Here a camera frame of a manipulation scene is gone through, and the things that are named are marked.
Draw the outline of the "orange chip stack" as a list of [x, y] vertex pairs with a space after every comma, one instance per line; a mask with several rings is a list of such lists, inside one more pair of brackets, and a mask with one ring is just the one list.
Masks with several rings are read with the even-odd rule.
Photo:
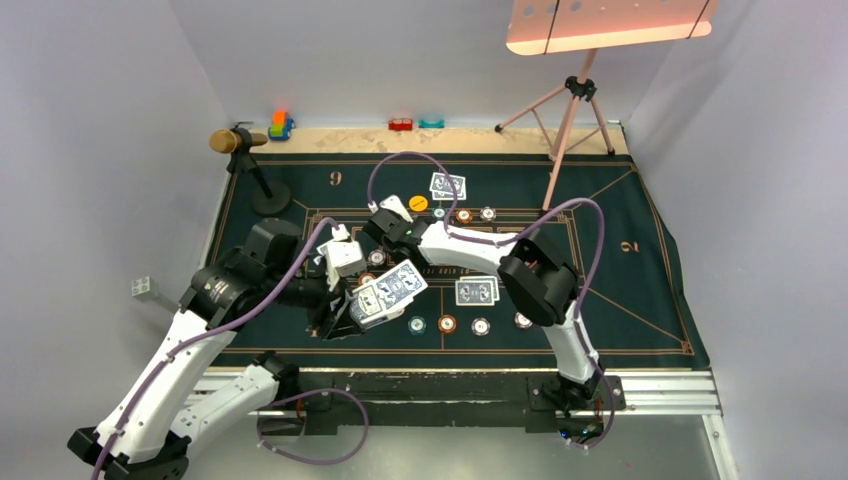
[[457, 320], [452, 315], [442, 315], [439, 317], [437, 325], [442, 334], [449, 335], [456, 331]]

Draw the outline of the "orange chips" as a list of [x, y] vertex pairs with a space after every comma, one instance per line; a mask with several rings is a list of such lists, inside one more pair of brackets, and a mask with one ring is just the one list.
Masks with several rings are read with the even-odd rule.
[[365, 284], [367, 284], [367, 283], [369, 283], [369, 282], [371, 282], [375, 279], [376, 279], [375, 274], [370, 273], [370, 272], [365, 272], [365, 273], [363, 273], [362, 275], [359, 276], [358, 285], [359, 286], [365, 285]]

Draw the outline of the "blue green chip stack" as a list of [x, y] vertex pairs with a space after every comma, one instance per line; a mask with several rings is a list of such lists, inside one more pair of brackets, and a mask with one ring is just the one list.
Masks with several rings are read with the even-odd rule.
[[408, 331], [411, 335], [423, 335], [427, 329], [427, 322], [421, 316], [413, 316], [407, 323]]

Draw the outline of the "blue playing card deck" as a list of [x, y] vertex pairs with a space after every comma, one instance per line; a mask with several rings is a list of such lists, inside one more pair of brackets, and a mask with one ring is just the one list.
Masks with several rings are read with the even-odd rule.
[[401, 316], [428, 284], [411, 260], [404, 260], [386, 273], [364, 283], [350, 295], [349, 313], [367, 330]]

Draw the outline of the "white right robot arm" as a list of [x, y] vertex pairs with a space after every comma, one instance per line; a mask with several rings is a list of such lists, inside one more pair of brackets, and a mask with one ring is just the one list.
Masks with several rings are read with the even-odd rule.
[[544, 332], [556, 359], [557, 395], [576, 407], [599, 396], [604, 370], [582, 318], [586, 288], [578, 286], [578, 273], [540, 222], [517, 234], [496, 234], [380, 207], [362, 232], [396, 262], [497, 277], [517, 312]]

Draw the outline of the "brown white chips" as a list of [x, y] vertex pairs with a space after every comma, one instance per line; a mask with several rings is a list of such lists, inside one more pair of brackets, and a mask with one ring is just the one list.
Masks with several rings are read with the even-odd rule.
[[371, 266], [382, 267], [387, 264], [388, 256], [385, 251], [375, 249], [368, 254], [367, 261]]

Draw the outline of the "brown white chip stack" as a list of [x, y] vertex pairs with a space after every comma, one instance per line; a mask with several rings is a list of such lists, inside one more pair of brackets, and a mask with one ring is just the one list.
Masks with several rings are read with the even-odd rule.
[[486, 318], [478, 317], [472, 321], [471, 330], [475, 336], [486, 336], [491, 331], [491, 325]]

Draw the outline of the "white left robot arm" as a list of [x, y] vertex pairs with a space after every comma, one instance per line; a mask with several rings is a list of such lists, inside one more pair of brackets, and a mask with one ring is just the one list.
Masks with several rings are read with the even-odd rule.
[[193, 276], [163, 342], [123, 400], [68, 441], [94, 478], [180, 479], [210, 440], [248, 412], [305, 398], [297, 366], [266, 351], [205, 399], [187, 401], [242, 327], [271, 304], [305, 309], [318, 332], [347, 319], [346, 278], [366, 263], [345, 226], [326, 218], [319, 228], [330, 230], [327, 242], [290, 222], [263, 219], [242, 245]]

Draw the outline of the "dealt card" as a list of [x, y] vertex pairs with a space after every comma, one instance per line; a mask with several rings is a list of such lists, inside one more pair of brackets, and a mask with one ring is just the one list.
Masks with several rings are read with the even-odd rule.
[[492, 284], [486, 281], [457, 280], [455, 302], [458, 306], [492, 306]]
[[450, 179], [437, 176], [433, 179], [430, 191], [434, 200], [465, 200], [465, 179], [457, 176], [451, 176]]

